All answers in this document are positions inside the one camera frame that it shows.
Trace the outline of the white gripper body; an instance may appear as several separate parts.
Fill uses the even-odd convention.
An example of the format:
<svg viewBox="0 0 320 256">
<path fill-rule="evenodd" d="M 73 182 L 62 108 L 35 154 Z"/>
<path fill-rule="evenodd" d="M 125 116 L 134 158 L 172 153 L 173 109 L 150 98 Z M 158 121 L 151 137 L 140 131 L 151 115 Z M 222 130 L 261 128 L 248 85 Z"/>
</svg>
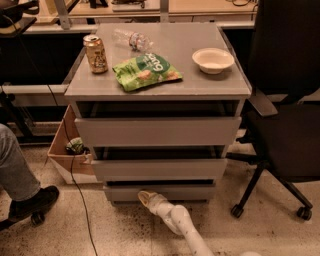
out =
<svg viewBox="0 0 320 256">
<path fill-rule="evenodd" d="M 154 215 L 166 216 L 173 209 L 173 204 L 163 195 L 153 194 L 148 201 L 147 208 Z"/>
</svg>

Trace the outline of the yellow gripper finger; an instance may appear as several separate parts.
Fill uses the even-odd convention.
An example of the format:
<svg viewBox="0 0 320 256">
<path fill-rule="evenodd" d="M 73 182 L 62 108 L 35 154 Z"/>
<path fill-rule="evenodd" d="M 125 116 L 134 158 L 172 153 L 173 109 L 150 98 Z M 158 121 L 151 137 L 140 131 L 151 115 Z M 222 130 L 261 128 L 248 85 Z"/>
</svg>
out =
<svg viewBox="0 0 320 256">
<path fill-rule="evenodd" d="M 144 206 L 148 206 L 151 199 L 157 195 L 154 191 L 142 190 L 138 192 L 138 199 Z"/>
</svg>

